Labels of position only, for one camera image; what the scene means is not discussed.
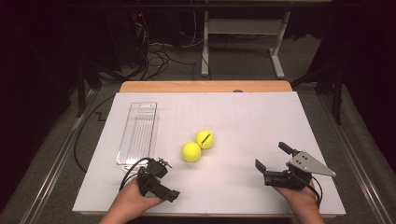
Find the yellow tennis ball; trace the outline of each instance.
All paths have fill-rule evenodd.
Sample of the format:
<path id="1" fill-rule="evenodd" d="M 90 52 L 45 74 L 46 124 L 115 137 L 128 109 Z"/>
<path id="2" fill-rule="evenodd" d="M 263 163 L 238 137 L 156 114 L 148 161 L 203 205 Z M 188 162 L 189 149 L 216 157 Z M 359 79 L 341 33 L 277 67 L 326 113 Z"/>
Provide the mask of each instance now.
<path id="1" fill-rule="evenodd" d="M 201 148 L 194 142 L 184 144 L 181 149 L 181 157 L 185 161 L 198 161 L 201 157 Z"/>
<path id="2" fill-rule="evenodd" d="M 215 136 L 209 130 L 201 130 L 195 136 L 195 142 L 201 147 L 201 149 L 208 149 L 213 147 L 213 144 L 215 144 Z"/>

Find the hand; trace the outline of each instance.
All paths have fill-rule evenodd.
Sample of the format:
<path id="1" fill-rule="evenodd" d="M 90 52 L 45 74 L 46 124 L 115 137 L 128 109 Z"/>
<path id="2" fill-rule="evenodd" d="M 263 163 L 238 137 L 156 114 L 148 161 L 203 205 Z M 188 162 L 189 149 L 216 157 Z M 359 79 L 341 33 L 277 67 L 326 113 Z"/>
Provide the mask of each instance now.
<path id="1" fill-rule="evenodd" d="M 99 223 L 126 223 L 140 217 L 146 210 L 160 203 L 163 203 L 163 200 L 158 197 L 142 196 L 137 180 L 134 178 L 119 192 Z"/>
<path id="2" fill-rule="evenodd" d="M 314 187 L 312 180 L 309 185 L 311 185 L 312 188 Z M 288 201 L 291 211 L 293 211 L 301 224 L 324 224 L 318 209 L 316 195 L 311 189 L 308 187 L 301 190 L 278 187 L 274 187 L 274 189 Z"/>

